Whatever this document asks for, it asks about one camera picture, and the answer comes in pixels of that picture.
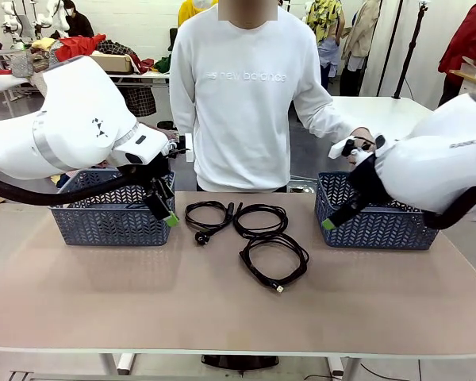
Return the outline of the person in white sweatshirt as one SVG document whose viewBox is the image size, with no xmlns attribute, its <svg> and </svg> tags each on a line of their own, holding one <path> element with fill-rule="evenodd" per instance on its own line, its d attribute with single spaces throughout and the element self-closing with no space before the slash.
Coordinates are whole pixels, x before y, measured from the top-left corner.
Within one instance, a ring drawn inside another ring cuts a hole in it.
<svg viewBox="0 0 476 381">
<path fill-rule="evenodd" d="M 310 28 L 279 6 L 253 29 L 215 5 L 185 21 L 171 57 L 171 111 L 194 142 L 201 189 L 270 192 L 290 180 L 294 101 L 331 102 Z"/>
</svg>

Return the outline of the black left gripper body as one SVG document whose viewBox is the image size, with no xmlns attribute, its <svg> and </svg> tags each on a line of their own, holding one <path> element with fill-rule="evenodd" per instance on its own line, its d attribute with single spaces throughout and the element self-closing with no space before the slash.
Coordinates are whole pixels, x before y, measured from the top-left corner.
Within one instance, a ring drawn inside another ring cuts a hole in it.
<svg viewBox="0 0 476 381">
<path fill-rule="evenodd" d="M 150 163 L 140 166 L 140 185 L 146 191 L 156 190 L 159 178 L 167 180 L 172 189 L 170 159 L 164 155 L 157 155 Z"/>
</svg>

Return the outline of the black light stand pole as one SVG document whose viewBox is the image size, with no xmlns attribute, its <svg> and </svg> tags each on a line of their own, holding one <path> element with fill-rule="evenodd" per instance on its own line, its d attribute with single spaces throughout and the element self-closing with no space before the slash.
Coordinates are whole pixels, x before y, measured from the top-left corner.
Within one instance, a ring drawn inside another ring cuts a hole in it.
<svg viewBox="0 0 476 381">
<path fill-rule="evenodd" d="M 385 75 L 386 75 L 386 69 L 387 69 L 387 66 L 388 66 L 388 63 L 389 63 L 389 60 L 390 60 L 390 54 L 391 54 L 391 51 L 392 51 L 392 48 L 393 48 L 393 43 L 394 43 L 395 36 L 396 36 L 396 33 L 397 33 L 398 23 L 399 23 L 400 17 L 401 17 L 401 10 L 402 10 L 402 7 L 403 7 L 403 2 L 404 2 L 404 0 L 397 0 L 397 12 L 396 12 L 396 16 L 394 18 L 394 23 L 393 23 L 392 31 L 391 31 L 391 34 L 390 34 L 390 40 L 389 40 L 389 43 L 388 43 L 388 48 L 386 50 L 386 57 L 385 57 L 383 65 L 382 65 L 382 72 L 381 72 L 381 75 L 380 75 L 380 80 L 379 80 L 378 88 L 377 88 L 377 91 L 376 91 L 376 96 L 377 97 L 381 93 L 382 84 L 383 84 L 383 81 L 384 81 L 384 78 L 385 78 Z"/>
</svg>

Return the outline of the black white plaid cloth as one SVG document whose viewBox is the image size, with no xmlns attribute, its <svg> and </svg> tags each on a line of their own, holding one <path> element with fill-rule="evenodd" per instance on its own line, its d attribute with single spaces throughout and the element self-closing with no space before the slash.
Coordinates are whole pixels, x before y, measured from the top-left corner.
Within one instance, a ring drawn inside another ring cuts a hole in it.
<svg viewBox="0 0 476 381">
<path fill-rule="evenodd" d="M 157 111 L 154 94 L 149 87 L 127 87 L 124 99 L 129 111 L 136 117 L 147 117 Z"/>
</svg>

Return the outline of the wooden desk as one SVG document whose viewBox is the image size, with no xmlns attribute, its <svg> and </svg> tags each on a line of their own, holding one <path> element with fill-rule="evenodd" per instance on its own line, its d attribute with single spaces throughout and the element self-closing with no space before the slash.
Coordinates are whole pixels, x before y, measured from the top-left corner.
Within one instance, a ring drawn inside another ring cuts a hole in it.
<svg viewBox="0 0 476 381">
<path fill-rule="evenodd" d="M 471 74 L 467 74 L 460 70 L 451 70 L 450 73 L 453 75 L 456 75 L 457 77 L 463 80 L 463 84 L 459 91 L 460 94 L 467 94 L 467 93 L 476 94 L 476 77 L 475 76 Z"/>
</svg>

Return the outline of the black tripod stand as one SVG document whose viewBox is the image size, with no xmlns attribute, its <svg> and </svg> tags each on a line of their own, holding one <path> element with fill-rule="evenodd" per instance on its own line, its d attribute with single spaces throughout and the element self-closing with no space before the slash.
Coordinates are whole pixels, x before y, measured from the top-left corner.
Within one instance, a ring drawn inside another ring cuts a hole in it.
<svg viewBox="0 0 476 381">
<path fill-rule="evenodd" d="M 399 76 L 399 80 L 397 82 L 397 87 L 393 93 L 392 98 L 393 99 L 400 99 L 401 98 L 401 90 L 406 83 L 406 76 L 407 72 L 409 69 L 409 65 L 411 63 L 411 60 L 413 58 L 413 53 L 415 50 L 415 47 L 417 45 L 417 38 L 420 34 L 420 29 L 421 29 L 421 23 L 423 21 L 424 15 L 428 10 L 428 4 L 431 2 L 431 0 L 418 0 L 418 14 L 417 14 L 417 20 L 416 20 L 416 25 L 413 30 L 413 36 L 411 38 L 411 41 L 409 42 L 409 47 L 408 51 L 402 66 L 401 74 Z"/>
</svg>

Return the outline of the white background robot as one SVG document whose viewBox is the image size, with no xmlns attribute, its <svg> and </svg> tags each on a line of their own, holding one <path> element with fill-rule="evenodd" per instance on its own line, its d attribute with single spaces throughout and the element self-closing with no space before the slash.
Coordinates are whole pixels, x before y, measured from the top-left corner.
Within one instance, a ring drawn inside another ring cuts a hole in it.
<svg viewBox="0 0 476 381">
<path fill-rule="evenodd" d="M 64 6 L 64 0 L 47 0 L 47 20 L 60 34 L 67 32 L 70 28 L 66 20 L 67 12 Z"/>
<path fill-rule="evenodd" d="M 4 33 L 11 34 L 13 40 L 35 37 L 32 23 L 26 15 L 18 13 L 14 0 L 3 2 L 1 7 L 4 12 L 4 22 L 2 23 Z"/>
</svg>

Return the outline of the person in red jacket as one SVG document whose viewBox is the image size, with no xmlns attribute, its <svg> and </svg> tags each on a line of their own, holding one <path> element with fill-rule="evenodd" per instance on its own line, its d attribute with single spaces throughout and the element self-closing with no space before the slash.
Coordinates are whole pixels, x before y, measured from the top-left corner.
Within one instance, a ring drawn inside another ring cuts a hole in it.
<svg viewBox="0 0 476 381">
<path fill-rule="evenodd" d="M 439 106 L 459 95 L 463 78 L 451 71 L 461 68 L 464 57 L 476 61 L 476 3 L 469 9 L 440 60 L 438 72 L 445 74 L 445 79 Z"/>
</svg>

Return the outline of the person's left forearm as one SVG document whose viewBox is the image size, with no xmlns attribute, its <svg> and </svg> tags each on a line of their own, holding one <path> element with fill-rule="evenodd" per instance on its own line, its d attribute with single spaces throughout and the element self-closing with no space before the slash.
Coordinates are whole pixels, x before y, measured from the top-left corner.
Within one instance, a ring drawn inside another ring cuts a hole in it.
<svg viewBox="0 0 476 381">
<path fill-rule="evenodd" d="M 358 128 L 356 121 L 341 114 L 332 102 L 313 102 L 297 98 L 294 106 L 303 127 L 318 138 L 338 142 Z"/>
</svg>

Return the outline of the white ironing board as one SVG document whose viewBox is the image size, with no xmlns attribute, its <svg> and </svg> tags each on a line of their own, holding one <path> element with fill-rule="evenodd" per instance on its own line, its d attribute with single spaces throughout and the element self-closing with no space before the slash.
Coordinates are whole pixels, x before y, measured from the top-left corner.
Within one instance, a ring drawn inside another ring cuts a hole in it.
<svg viewBox="0 0 476 381">
<path fill-rule="evenodd" d="M 24 97 L 25 94 L 29 95 L 34 87 L 30 81 L 25 78 L 18 78 L 13 75 L 0 75 L 0 92 L 5 98 L 5 104 L 7 105 L 10 116 L 16 117 L 13 103 Z"/>
</svg>

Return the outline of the masked person in black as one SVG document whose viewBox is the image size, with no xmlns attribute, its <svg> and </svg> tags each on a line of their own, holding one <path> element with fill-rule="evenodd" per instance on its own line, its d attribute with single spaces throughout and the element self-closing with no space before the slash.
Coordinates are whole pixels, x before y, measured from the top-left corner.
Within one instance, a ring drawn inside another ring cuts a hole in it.
<svg viewBox="0 0 476 381">
<path fill-rule="evenodd" d="M 69 25 L 69 37 L 94 37 L 94 30 L 88 18 L 80 13 L 72 0 L 63 0 L 65 18 Z"/>
</svg>

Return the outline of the person's left hand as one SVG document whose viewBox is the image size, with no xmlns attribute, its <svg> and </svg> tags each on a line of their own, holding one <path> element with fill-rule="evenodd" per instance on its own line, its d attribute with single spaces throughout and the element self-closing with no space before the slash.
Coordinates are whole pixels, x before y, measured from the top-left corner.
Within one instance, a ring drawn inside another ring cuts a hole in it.
<svg viewBox="0 0 476 381">
<path fill-rule="evenodd" d="M 354 137 L 354 146 L 361 148 L 365 152 L 374 152 L 376 150 L 376 143 L 370 131 L 365 127 L 355 129 L 351 136 Z"/>
</svg>

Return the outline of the black power cable thin coil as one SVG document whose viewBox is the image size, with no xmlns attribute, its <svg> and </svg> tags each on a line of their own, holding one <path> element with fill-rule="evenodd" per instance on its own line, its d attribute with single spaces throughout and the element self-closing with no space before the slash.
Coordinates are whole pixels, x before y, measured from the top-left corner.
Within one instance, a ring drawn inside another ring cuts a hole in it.
<svg viewBox="0 0 476 381">
<path fill-rule="evenodd" d="M 222 229 L 231 224 L 234 217 L 234 203 L 230 202 L 227 206 L 218 201 L 200 201 L 189 204 L 185 208 L 185 222 L 186 224 L 195 230 L 194 239 L 197 245 L 203 246 L 209 243 L 210 238 L 219 233 Z M 217 224 L 204 223 L 194 220 L 190 213 L 199 208 L 214 208 L 221 211 L 224 214 L 222 222 Z"/>
</svg>

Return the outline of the grey patterned bag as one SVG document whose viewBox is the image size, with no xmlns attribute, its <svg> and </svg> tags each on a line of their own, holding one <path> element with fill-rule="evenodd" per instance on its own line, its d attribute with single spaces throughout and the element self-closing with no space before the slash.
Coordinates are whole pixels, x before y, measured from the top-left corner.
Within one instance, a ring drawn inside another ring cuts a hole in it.
<svg viewBox="0 0 476 381">
<path fill-rule="evenodd" d="M 10 70 L 17 78 L 30 78 L 33 75 L 32 53 L 29 50 L 18 52 L 10 57 Z"/>
</svg>

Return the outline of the red cloth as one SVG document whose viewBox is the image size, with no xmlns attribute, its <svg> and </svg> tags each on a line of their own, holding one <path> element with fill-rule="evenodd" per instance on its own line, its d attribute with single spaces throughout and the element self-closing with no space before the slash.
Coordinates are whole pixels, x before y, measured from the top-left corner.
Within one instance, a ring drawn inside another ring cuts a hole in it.
<svg viewBox="0 0 476 381">
<path fill-rule="evenodd" d="M 89 56 L 99 43 L 106 39 L 105 34 L 98 34 L 94 37 L 67 37 L 62 38 L 59 42 L 62 44 L 55 52 L 59 62 L 63 62 L 76 56 Z"/>
</svg>

